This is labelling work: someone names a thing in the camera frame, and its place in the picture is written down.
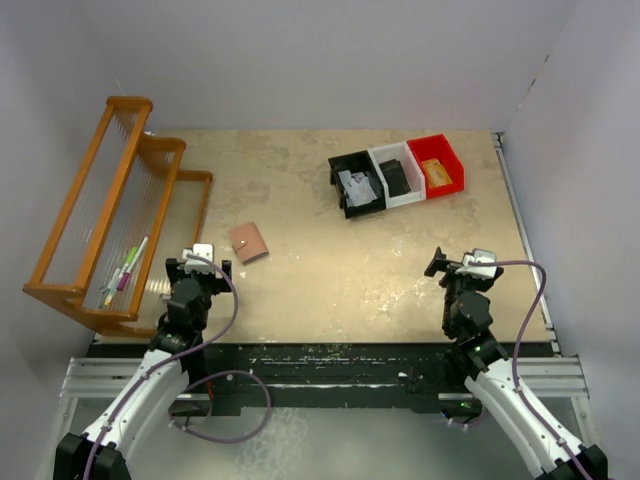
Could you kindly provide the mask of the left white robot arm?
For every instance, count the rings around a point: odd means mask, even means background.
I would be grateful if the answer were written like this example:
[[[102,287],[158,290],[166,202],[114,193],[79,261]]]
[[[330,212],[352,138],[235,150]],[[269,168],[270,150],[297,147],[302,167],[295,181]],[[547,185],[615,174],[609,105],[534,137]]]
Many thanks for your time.
[[[204,377],[203,339],[212,298],[230,293],[232,262],[215,265],[187,251],[165,261],[170,293],[135,374],[105,411],[80,434],[58,443],[54,479],[130,479],[134,455],[175,398]]]

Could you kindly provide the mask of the pink leather card holder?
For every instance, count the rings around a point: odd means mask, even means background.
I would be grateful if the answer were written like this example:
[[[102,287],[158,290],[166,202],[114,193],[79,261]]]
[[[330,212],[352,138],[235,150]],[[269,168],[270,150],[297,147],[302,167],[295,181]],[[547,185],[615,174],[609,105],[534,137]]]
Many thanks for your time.
[[[247,222],[229,231],[233,251],[243,264],[266,256],[268,247],[254,222]]]

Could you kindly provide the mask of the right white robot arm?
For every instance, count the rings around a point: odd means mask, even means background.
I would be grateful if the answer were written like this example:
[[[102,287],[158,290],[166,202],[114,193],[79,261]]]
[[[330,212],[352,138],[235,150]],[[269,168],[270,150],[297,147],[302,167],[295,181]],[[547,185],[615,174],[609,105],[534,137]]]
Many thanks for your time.
[[[490,331],[490,300],[484,295],[506,266],[536,268],[541,274],[533,303],[508,354]],[[475,248],[459,261],[440,248],[424,271],[443,274],[442,330],[453,341],[453,368],[483,410],[497,421],[535,479],[607,479],[609,464],[597,445],[587,446],[551,414],[518,371],[522,337],[546,286],[546,271],[530,260],[499,261],[495,253]]]

